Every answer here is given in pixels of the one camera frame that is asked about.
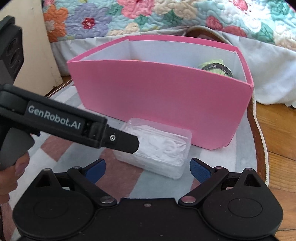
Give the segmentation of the person's left hand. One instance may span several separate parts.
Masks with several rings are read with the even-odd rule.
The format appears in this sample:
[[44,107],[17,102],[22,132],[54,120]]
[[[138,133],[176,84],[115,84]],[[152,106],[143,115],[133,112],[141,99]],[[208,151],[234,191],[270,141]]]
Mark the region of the person's left hand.
[[10,193],[17,189],[18,179],[25,172],[30,161],[29,153],[26,152],[18,158],[16,163],[1,171],[0,174],[0,203],[4,204],[10,200]]

